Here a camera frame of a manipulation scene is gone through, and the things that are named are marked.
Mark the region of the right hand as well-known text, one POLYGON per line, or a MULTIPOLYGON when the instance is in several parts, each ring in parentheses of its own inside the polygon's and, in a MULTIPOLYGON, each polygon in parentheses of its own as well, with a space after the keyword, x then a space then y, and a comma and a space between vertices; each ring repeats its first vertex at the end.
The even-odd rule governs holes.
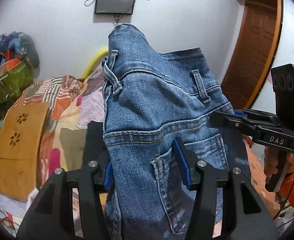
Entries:
MULTIPOLYGON (((265 146, 264 149, 264 174, 267 178, 271 178, 273 174, 276 174, 278 169, 278 153, 279 150, 273 147, 265 146)), ((287 174, 294 172, 294 153, 287 153, 287 162, 289 167, 287 174)))

